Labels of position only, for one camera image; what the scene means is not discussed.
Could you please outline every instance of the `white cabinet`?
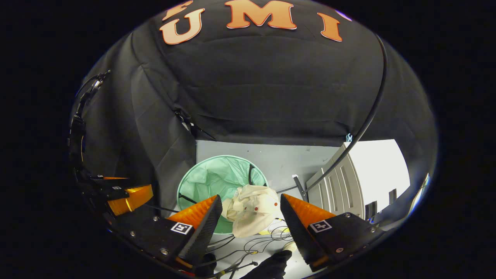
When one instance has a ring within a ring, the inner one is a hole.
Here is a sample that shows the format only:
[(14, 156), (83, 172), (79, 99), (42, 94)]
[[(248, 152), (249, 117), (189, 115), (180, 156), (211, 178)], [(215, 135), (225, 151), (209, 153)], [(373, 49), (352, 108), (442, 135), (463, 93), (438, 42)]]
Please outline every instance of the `white cabinet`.
[[(317, 173), (313, 184), (349, 146), (345, 142)], [(410, 186), (408, 168), (393, 139), (359, 141), (319, 184), (309, 202), (336, 215), (351, 212), (363, 219), (383, 210)]]

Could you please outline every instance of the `trash bin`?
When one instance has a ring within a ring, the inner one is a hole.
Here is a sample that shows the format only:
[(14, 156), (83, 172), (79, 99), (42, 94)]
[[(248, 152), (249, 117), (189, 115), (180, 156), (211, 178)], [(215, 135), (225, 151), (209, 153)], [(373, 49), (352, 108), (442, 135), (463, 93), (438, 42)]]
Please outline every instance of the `trash bin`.
[[(193, 205), (180, 198), (180, 194), (200, 202), (219, 195), (221, 200), (232, 199), (236, 189), (246, 184), (269, 187), (262, 171), (250, 161), (230, 155), (220, 155), (206, 159), (191, 168), (181, 179), (177, 200), (180, 210)], [(215, 234), (231, 234), (233, 223), (220, 216)]]

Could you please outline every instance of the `white fabric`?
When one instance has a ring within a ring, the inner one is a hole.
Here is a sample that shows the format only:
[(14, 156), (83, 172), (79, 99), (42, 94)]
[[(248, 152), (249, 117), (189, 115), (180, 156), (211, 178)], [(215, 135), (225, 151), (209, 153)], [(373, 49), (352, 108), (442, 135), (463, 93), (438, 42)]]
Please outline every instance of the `white fabric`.
[(233, 222), (233, 235), (247, 237), (268, 227), (280, 213), (279, 197), (266, 186), (238, 187), (232, 199), (222, 202), (221, 215)]

